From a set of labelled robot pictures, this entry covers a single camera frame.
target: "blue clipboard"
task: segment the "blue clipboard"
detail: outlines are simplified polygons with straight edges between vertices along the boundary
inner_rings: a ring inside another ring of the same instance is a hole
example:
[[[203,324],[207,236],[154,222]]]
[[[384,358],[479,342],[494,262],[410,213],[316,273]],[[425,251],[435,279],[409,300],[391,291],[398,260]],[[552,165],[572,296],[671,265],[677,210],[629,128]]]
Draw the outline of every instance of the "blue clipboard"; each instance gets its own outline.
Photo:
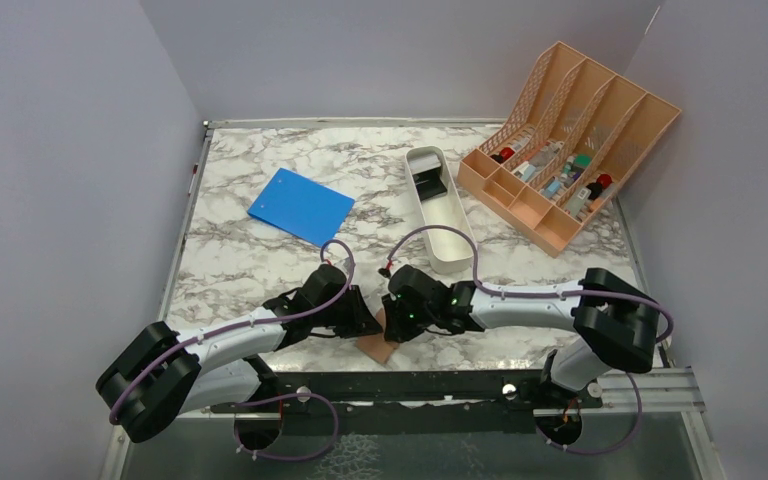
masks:
[[[248,213],[321,247],[334,238],[354,199],[281,168],[260,192]]]

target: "marble countertop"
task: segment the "marble countertop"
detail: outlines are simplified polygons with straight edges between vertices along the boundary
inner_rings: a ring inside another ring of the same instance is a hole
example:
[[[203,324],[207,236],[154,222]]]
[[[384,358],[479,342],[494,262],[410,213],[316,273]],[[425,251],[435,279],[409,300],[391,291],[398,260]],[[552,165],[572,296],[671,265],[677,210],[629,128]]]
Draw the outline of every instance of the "marble countertop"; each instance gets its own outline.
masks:
[[[244,315],[263,300],[300,286],[317,267],[317,247],[246,213],[281,167],[356,200],[337,238],[352,248],[354,283],[376,312],[386,291],[377,269],[390,248],[421,223],[408,196],[404,154],[414,147],[437,146],[456,175],[460,159],[495,131],[417,126],[216,130],[167,322],[173,328],[192,328]],[[588,267],[604,267],[635,284],[611,208],[603,209],[552,258],[465,190],[459,193],[479,243],[483,280],[543,285],[580,278]],[[329,253],[333,259],[344,256],[339,247]],[[398,259],[433,274],[419,237],[400,250]],[[470,272],[434,276],[449,283],[467,279]],[[263,357],[278,371],[540,368],[552,349],[574,338],[570,332],[521,327],[454,337],[423,334],[401,345],[383,366],[361,353],[354,340],[343,339],[309,338]]]

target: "brown cardboard piece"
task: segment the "brown cardboard piece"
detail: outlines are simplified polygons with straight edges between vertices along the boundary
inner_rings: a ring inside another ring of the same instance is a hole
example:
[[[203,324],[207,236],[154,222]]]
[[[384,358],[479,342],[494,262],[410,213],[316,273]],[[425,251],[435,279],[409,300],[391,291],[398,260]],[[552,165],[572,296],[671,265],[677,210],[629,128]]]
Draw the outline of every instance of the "brown cardboard piece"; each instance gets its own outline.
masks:
[[[378,310],[378,313],[375,314],[375,320],[378,321],[382,328],[387,327],[387,316],[384,313],[383,308]],[[375,360],[381,365],[387,363],[387,360],[390,359],[390,355],[392,355],[393,352],[399,348],[398,343],[384,340],[383,333],[360,337],[357,342],[355,342],[355,346],[361,352],[365,353],[369,358]]]

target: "organizer compartment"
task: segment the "organizer compartment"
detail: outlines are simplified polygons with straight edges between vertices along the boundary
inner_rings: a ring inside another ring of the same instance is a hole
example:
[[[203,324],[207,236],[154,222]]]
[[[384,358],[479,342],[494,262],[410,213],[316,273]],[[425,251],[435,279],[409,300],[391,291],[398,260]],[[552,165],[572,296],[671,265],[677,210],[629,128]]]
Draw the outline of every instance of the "organizer compartment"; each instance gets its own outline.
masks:
[[[499,164],[481,150],[473,150],[458,167],[458,183],[468,191],[484,190],[487,179],[499,169]]]
[[[487,182],[484,192],[491,200],[496,201],[502,207],[507,207],[513,202],[514,197],[519,195],[523,187],[525,184],[522,183],[522,180],[516,178],[511,172],[500,168]]]
[[[540,192],[531,187],[523,187],[510,207],[511,214],[524,223],[534,228],[552,208],[552,203],[540,195]]]
[[[530,140],[567,74],[586,57],[573,48],[556,43],[537,59],[507,121],[478,147],[487,156],[499,153],[514,140]]]
[[[616,195],[680,113],[559,42],[538,58],[505,125],[464,159],[458,182],[557,256]],[[499,166],[491,155],[514,141],[520,141],[519,148]],[[545,198],[544,187],[561,178],[570,155],[579,154],[591,158],[587,167],[569,187]],[[527,160],[545,165],[528,184],[512,173]],[[586,202],[575,218],[567,214],[569,199],[605,173],[613,190]]]

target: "gray wall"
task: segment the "gray wall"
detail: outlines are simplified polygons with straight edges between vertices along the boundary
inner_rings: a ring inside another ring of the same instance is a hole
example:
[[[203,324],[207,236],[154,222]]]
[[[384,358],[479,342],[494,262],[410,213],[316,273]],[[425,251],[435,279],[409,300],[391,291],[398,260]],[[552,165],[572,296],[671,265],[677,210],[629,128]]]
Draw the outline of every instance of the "gray wall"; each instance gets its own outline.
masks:
[[[557,40],[622,71],[660,0],[142,0],[201,115],[506,117]]]
[[[768,477],[768,4],[669,0],[628,76],[684,114],[622,196],[729,478]]]
[[[0,479],[97,477],[200,130],[135,0],[0,1]]]

